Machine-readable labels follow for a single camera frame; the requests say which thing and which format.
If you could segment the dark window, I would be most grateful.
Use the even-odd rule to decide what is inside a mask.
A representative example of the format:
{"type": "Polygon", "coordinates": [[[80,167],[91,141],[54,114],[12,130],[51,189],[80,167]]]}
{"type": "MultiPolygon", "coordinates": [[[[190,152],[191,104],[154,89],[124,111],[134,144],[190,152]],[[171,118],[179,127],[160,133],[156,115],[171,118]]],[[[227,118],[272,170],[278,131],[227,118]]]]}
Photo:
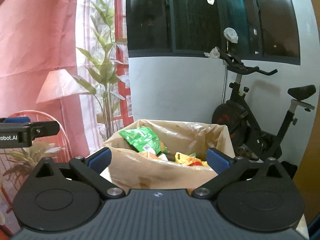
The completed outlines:
{"type": "Polygon", "coordinates": [[[292,0],[126,0],[130,57],[204,57],[218,47],[243,60],[300,64],[292,0]],[[227,41],[233,28],[238,43],[227,41]]]}

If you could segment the crumpled cloth on handlebar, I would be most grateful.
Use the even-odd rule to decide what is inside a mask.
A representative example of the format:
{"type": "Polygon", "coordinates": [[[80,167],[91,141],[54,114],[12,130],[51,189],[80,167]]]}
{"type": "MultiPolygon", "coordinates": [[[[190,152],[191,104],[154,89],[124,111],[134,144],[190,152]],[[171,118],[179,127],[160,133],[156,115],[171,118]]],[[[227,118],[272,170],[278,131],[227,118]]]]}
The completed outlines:
{"type": "Polygon", "coordinates": [[[219,48],[215,47],[213,48],[209,53],[208,52],[204,52],[205,57],[207,58],[211,58],[211,59],[219,59],[220,58],[220,52],[219,52],[219,48]]]}

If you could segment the cardboard box with plastic liner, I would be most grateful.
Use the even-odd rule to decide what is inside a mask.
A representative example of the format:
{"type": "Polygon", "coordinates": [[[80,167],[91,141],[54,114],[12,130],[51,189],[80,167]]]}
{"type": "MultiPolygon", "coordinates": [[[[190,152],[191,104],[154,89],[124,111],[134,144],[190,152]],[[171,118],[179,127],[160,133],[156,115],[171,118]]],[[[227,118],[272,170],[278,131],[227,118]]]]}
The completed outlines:
{"type": "Polygon", "coordinates": [[[165,157],[144,157],[119,132],[103,145],[112,152],[109,178],[125,192],[130,189],[193,189],[217,176],[208,166],[185,166],[175,163],[175,154],[196,154],[206,160],[209,148],[235,156],[228,127],[200,122],[139,119],[127,129],[148,127],[159,137],[169,153],[165,157]]]}

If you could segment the red snack bag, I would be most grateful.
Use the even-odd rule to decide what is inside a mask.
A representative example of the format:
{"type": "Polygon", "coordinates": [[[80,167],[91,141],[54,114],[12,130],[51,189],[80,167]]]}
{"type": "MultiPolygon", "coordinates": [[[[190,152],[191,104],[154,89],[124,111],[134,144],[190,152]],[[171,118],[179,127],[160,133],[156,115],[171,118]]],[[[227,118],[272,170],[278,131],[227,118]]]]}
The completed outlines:
{"type": "Polygon", "coordinates": [[[207,164],[206,161],[195,161],[189,164],[189,166],[206,166],[208,167],[209,165],[207,164]]]}

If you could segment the large green snack bag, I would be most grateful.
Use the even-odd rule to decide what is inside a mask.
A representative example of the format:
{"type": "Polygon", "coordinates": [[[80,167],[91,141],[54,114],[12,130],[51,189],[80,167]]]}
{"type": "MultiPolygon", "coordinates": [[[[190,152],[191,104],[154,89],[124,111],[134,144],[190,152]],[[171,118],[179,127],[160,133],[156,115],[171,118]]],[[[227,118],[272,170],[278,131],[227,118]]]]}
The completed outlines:
{"type": "Polygon", "coordinates": [[[124,129],[119,132],[125,141],[138,152],[151,152],[153,155],[168,154],[167,147],[158,135],[149,127],[141,126],[134,129],[124,129]]]}

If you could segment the black exercise bike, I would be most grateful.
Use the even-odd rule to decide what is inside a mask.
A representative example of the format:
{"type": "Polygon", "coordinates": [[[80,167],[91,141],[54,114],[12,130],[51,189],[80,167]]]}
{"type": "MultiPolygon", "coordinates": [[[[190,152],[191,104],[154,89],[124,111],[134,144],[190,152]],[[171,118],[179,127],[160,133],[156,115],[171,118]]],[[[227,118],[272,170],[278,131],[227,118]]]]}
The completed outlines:
{"type": "Polygon", "coordinates": [[[281,72],[264,70],[259,63],[245,64],[240,57],[218,49],[225,72],[225,97],[213,111],[212,124],[228,127],[235,154],[247,147],[259,159],[280,158],[281,143],[298,121],[296,110],[315,109],[310,98],[315,85],[285,87],[276,84],[281,72]]]}

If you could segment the printed wall backdrop cloth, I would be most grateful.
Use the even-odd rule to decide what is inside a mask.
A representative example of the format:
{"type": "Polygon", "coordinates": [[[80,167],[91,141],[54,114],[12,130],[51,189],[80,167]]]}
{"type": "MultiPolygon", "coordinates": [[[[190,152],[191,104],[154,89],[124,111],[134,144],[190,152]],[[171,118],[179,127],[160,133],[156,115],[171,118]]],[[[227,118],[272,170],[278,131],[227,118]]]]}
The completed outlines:
{"type": "Polygon", "coordinates": [[[128,71],[125,0],[1,0],[1,117],[60,125],[1,150],[1,239],[20,230],[13,200],[41,158],[88,156],[132,123],[128,71]]]}

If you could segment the wooden door panel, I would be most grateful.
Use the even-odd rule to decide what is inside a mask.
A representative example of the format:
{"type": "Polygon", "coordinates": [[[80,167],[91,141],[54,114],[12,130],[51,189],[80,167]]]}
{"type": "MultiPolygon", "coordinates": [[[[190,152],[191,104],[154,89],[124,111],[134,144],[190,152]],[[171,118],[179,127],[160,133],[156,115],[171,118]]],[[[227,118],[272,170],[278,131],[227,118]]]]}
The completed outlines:
{"type": "MultiPolygon", "coordinates": [[[[319,0],[310,0],[316,33],[308,41],[319,38],[319,0]]],[[[316,111],[309,142],[294,177],[294,182],[305,200],[305,218],[309,224],[319,215],[319,108],[316,111]]]]}

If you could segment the yellow snack packet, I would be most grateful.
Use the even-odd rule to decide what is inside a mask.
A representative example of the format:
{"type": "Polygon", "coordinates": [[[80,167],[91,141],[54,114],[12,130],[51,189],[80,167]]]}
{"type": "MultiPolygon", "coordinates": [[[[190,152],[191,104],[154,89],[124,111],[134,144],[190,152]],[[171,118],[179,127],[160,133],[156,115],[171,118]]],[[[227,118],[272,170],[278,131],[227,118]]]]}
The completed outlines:
{"type": "Polygon", "coordinates": [[[201,161],[201,159],[196,157],[196,153],[191,153],[189,155],[176,152],[175,154],[175,163],[181,164],[184,166],[189,166],[190,163],[195,161],[201,161]]]}

